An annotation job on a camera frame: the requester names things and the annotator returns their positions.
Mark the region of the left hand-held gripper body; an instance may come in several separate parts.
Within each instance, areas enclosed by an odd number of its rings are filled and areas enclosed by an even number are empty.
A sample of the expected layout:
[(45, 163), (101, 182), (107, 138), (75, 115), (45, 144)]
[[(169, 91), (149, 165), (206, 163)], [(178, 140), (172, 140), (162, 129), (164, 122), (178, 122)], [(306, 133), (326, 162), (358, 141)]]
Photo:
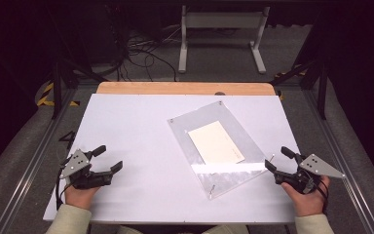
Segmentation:
[(61, 166), (59, 178), (64, 179), (67, 185), (82, 190), (110, 185), (114, 174), (111, 171), (92, 172), (90, 152), (77, 149)]

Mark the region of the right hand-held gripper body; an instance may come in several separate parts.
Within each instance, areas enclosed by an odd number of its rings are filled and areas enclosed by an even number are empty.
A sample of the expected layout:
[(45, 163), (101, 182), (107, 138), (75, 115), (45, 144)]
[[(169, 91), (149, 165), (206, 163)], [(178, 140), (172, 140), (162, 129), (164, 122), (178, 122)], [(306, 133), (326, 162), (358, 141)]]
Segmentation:
[(315, 154), (304, 156), (298, 153), (286, 153), (286, 156), (296, 161), (297, 171), (294, 174), (289, 174), (274, 168), (275, 183), (282, 184), (286, 182), (301, 194), (309, 194), (317, 190), (321, 182), (321, 176), (345, 177), (342, 172)]

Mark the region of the cream paper card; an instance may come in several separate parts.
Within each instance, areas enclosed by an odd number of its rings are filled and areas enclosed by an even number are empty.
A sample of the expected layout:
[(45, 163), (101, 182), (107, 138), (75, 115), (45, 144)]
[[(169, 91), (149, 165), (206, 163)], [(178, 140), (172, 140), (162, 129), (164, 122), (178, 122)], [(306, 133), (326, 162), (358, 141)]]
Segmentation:
[(244, 160), (243, 154), (219, 121), (190, 131), (188, 136), (207, 165), (237, 164)]

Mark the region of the person's left hand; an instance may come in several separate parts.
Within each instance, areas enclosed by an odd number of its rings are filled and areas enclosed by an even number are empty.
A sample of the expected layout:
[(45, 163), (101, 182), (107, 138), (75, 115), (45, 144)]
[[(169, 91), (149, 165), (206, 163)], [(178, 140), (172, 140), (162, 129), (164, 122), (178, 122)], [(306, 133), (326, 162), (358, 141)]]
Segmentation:
[(73, 207), (89, 210), (91, 208), (94, 195), (98, 190), (98, 187), (84, 190), (76, 189), (73, 186), (68, 187), (65, 190), (65, 203)]

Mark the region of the person's right hand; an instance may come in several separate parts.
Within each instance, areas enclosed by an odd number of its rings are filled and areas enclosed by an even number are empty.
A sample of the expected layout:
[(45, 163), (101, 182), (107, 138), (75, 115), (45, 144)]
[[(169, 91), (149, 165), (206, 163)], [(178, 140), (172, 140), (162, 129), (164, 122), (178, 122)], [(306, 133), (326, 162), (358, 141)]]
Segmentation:
[(306, 216), (321, 215), (323, 213), (323, 208), (327, 206), (329, 183), (329, 177), (323, 175), (319, 188), (310, 194), (301, 194), (286, 182), (280, 186), (292, 200), (295, 214), (297, 216)]

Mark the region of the black metal stand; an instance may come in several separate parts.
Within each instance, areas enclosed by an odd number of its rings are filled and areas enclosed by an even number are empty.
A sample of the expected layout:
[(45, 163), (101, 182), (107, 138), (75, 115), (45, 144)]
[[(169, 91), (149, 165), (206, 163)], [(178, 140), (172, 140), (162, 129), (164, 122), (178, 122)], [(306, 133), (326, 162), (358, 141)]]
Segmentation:
[(60, 114), (61, 109), (63, 107), (62, 102), (62, 91), (61, 86), (62, 84), (66, 85), (67, 89), (76, 89), (78, 87), (79, 81), (77, 75), (74, 73), (74, 70), (78, 70), (82, 73), (85, 77), (93, 79), (98, 83), (106, 82), (106, 79), (102, 76), (95, 74), (91, 70), (84, 68), (83, 66), (79, 65), (78, 63), (67, 59), (67, 58), (60, 58), (58, 59), (54, 66), (53, 66), (53, 83), (54, 83), (54, 112), (53, 112), (53, 119), (56, 119), (57, 116)]
[(306, 67), (306, 73), (299, 83), (303, 90), (310, 90), (315, 83), (318, 83), (317, 110), (319, 116), (325, 120), (325, 98), (327, 88), (328, 69), (323, 60), (310, 60), (299, 64)]

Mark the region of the yellow black floor tape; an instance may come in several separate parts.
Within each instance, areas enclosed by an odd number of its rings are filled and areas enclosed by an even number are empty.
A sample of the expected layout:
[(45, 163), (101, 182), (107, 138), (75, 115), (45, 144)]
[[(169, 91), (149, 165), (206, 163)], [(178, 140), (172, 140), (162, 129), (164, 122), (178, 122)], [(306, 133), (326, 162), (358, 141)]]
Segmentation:
[[(44, 89), (42, 95), (37, 101), (37, 106), (55, 106), (55, 102), (52, 100), (47, 100), (51, 90), (54, 88), (54, 82), (49, 82)], [(81, 101), (71, 100), (69, 106), (79, 106)]]
[(297, 65), (293, 69), (285, 73), (277, 73), (274, 77), (274, 80), (271, 84), (275, 87), (276, 85), (286, 81), (287, 79), (292, 78), (293, 76), (304, 76), (306, 73), (306, 67), (302, 65)]

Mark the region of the white metal table stand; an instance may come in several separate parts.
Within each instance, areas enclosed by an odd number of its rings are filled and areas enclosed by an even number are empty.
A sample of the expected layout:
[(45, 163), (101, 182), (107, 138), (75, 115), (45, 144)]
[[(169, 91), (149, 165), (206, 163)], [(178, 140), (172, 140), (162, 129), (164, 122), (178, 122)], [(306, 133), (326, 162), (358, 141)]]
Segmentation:
[(178, 71), (185, 73), (187, 70), (188, 41), (187, 30), (189, 28), (233, 28), (255, 29), (256, 37), (249, 42), (254, 62), (260, 74), (267, 72), (261, 57), (259, 46), (270, 13), (269, 7), (264, 7), (257, 12), (189, 12), (186, 6), (181, 11), (181, 46), (179, 54)]

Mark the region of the aluminium rail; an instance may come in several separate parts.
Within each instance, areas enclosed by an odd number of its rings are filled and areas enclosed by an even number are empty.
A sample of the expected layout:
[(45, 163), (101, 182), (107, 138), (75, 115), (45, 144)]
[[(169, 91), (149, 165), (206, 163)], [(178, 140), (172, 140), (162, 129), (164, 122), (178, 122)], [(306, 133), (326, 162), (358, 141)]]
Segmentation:
[(9, 200), (4, 212), (0, 216), (0, 234), (6, 234), (9, 227), (12, 225), (20, 206), (25, 199), (29, 188), (32, 185), (34, 178), (39, 171), (39, 168), (44, 160), (44, 153), (48, 148), (48, 145), (56, 131), (57, 126), (60, 123), (60, 120), (65, 113), (69, 102), (72, 100), (76, 93), (75, 89), (67, 89), (64, 93), (64, 96), (61, 98), (61, 108), (57, 113), (57, 116), (49, 122), (49, 125), (44, 132), (39, 144), (29, 161), (28, 166), (24, 170), (17, 187)]
[(317, 108), (317, 101), (314, 94), (311, 91), (303, 91), (306, 102), (310, 109), (313, 111), (315, 118), (318, 121), (318, 125), (324, 134), (326, 142), (331, 149), (331, 157), (334, 161), (335, 166), (345, 174), (343, 183), (349, 194), (351, 201), (355, 207), (355, 210), (359, 216), (359, 219), (364, 226), (367, 234), (374, 234), (374, 215), (371, 212), (361, 189), (359, 188), (351, 169), (349, 168), (341, 148), (339, 147), (336, 137), (332, 133), (327, 122), (321, 117)]

